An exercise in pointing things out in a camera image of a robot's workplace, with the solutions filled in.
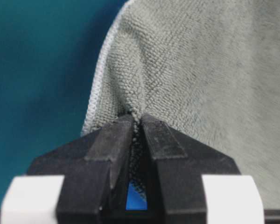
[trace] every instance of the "pinched fabric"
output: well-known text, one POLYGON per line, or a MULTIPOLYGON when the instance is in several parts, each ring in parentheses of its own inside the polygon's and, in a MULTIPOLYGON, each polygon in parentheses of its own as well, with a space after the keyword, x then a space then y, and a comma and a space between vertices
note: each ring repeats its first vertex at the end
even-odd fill
MULTIPOLYGON (((280 0, 132 0, 100 52, 82 135, 144 113, 231 156, 280 209, 280 0)), ((136 172, 132 178, 141 186, 136 172)))

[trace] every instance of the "gray towel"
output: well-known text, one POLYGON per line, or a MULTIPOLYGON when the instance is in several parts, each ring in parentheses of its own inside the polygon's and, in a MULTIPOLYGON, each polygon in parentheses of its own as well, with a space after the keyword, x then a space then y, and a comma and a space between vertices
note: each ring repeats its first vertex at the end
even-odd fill
POLYGON ((233 157, 264 207, 280 209, 280 0, 127 2, 82 134, 145 112, 233 157))

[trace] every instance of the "microfiber cloth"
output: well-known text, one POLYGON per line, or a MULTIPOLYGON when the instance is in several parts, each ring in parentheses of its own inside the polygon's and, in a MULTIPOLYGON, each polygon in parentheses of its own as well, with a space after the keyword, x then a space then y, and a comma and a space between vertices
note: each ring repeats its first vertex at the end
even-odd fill
POLYGON ((149 113, 231 156, 265 209, 280 209, 280 0, 127 2, 101 49, 82 135, 125 113, 135 133, 149 113))

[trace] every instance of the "white block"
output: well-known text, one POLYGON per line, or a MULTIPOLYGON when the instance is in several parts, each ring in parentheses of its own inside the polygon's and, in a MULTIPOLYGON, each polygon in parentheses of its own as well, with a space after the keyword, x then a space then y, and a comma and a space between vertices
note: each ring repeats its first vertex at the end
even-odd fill
POLYGON ((248 175, 202 175, 207 224, 264 224, 256 184, 248 175))
POLYGON ((0 224, 57 224, 63 180, 63 175, 15 177, 1 205, 0 224))

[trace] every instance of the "teal background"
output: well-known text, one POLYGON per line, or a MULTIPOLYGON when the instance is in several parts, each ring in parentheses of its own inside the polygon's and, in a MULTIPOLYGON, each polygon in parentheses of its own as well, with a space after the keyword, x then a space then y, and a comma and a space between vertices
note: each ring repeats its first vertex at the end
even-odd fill
POLYGON ((124 0, 0 0, 0 204, 32 159, 80 135, 124 0))

